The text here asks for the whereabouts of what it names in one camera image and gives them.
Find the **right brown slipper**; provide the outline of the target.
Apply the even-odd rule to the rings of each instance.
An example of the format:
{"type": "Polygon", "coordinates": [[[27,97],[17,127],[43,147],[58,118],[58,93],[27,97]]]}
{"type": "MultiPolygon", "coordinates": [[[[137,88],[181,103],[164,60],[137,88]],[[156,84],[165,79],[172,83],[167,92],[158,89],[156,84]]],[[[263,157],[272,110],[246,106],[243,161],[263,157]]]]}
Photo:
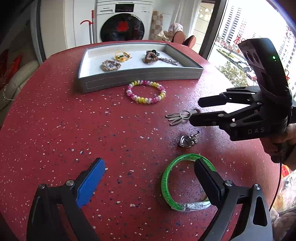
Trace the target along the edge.
{"type": "Polygon", "coordinates": [[[189,47],[192,49],[194,45],[196,44],[196,37],[194,35],[190,36],[188,39],[186,39],[182,45],[189,47]]]}

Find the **white washing machine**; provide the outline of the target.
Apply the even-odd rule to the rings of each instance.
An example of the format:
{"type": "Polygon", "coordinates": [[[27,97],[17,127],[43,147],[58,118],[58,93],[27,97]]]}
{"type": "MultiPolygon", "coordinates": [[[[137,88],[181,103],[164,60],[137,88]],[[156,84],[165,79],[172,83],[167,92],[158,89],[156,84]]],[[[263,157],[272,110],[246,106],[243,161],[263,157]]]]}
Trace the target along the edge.
{"type": "Polygon", "coordinates": [[[97,1],[96,42],[148,40],[153,1],[97,1]]]}

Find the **silver rhinestone hair clip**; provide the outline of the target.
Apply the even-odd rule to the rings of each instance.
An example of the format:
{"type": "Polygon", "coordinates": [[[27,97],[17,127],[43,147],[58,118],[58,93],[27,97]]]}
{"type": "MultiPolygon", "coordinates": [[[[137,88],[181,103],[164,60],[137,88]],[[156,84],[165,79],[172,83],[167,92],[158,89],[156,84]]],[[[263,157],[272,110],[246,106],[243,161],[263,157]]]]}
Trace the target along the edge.
{"type": "Polygon", "coordinates": [[[175,61],[175,60],[172,60],[172,59],[169,59],[169,58],[158,58],[159,61],[163,61],[163,62],[166,62],[166,63],[170,63],[170,64],[173,64],[175,66],[178,66],[178,61],[175,61]]]}

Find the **grey jewelry tray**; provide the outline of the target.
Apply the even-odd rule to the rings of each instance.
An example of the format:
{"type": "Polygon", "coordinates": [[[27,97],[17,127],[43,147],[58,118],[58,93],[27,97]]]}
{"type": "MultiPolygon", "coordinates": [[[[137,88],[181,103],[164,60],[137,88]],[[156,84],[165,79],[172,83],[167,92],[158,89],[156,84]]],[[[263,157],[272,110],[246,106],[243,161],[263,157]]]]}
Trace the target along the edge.
{"type": "Polygon", "coordinates": [[[127,85],[133,80],[167,81],[197,80],[203,67],[197,63],[198,54],[189,47],[165,42],[131,41],[108,42],[85,50],[77,80],[77,89],[82,93],[94,92],[127,85]],[[160,58],[171,59],[175,64],[164,61],[145,63],[147,51],[156,50],[160,58]],[[115,71],[103,71],[102,63],[114,60],[117,52],[126,52],[131,59],[121,63],[115,71]]]}

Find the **black hair claw clip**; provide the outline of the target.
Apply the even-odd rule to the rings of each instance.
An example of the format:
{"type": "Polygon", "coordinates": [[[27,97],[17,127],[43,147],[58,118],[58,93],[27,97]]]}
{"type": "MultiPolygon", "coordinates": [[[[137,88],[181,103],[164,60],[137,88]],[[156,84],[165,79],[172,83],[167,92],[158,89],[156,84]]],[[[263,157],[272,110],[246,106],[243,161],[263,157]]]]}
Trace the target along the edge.
{"type": "Polygon", "coordinates": [[[150,54],[154,54],[156,56],[160,55],[160,53],[158,53],[156,50],[150,50],[150,51],[147,51],[147,52],[150,53],[150,54]]]}

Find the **brown slipper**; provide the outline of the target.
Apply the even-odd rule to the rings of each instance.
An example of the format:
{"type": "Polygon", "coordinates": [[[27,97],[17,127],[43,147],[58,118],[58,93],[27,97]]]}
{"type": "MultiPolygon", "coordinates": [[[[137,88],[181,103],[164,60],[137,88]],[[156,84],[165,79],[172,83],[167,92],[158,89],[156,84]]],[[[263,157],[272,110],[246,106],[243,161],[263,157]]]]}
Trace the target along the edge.
{"type": "Polygon", "coordinates": [[[196,44],[196,37],[194,35],[190,36],[188,39],[186,39],[182,45],[189,47],[192,49],[194,45],[196,44]]]}
{"type": "Polygon", "coordinates": [[[177,43],[177,44],[183,44],[183,42],[185,41],[185,39],[186,39],[186,36],[185,36],[184,32],[182,32],[182,31],[177,31],[177,32],[174,34],[174,36],[173,36],[171,42],[172,42],[172,43],[177,43]]]}

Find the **pink cloth on rack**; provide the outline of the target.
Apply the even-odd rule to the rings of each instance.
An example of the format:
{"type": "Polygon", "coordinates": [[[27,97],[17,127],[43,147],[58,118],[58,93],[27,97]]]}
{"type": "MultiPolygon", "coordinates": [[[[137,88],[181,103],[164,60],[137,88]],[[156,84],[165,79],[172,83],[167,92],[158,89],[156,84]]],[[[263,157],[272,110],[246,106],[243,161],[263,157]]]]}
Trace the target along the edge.
{"type": "Polygon", "coordinates": [[[175,33],[178,31],[182,32],[183,26],[179,23],[171,24],[167,31],[161,30],[156,35],[156,40],[160,40],[160,41],[163,40],[166,42],[170,42],[173,39],[173,36],[175,35],[175,33]]]}

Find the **left brown slipper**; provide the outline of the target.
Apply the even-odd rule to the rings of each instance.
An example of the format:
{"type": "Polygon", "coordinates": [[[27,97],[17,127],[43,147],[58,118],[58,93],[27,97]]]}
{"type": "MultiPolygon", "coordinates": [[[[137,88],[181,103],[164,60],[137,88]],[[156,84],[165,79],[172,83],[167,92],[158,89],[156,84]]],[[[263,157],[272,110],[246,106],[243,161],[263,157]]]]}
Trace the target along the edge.
{"type": "Polygon", "coordinates": [[[174,34],[174,36],[173,36],[171,42],[172,42],[172,43],[177,43],[177,44],[183,44],[183,42],[185,41],[185,39],[186,39],[186,36],[185,36],[184,32],[182,32],[182,31],[177,31],[177,32],[174,34]]]}

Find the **silver heart pendant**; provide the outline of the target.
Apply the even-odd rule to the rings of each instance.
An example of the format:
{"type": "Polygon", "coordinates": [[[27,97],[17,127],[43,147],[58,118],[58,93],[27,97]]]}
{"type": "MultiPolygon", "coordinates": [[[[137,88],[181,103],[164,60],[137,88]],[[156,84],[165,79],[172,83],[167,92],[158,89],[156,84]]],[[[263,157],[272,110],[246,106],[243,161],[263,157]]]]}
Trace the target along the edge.
{"type": "Polygon", "coordinates": [[[179,140],[179,146],[186,149],[191,148],[198,143],[199,134],[200,131],[191,135],[182,135],[179,140]]]}

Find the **cream sofa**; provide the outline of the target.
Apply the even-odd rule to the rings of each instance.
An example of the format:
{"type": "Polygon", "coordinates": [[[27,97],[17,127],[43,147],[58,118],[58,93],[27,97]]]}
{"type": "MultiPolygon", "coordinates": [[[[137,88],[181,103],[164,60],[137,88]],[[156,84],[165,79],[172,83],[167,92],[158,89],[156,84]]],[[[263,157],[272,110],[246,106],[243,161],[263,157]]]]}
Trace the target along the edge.
{"type": "Polygon", "coordinates": [[[25,85],[25,82],[39,67],[39,62],[33,60],[22,66],[10,79],[7,85],[1,89],[1,110],[13,102],[14,95],[18,89],[25,85]]]}

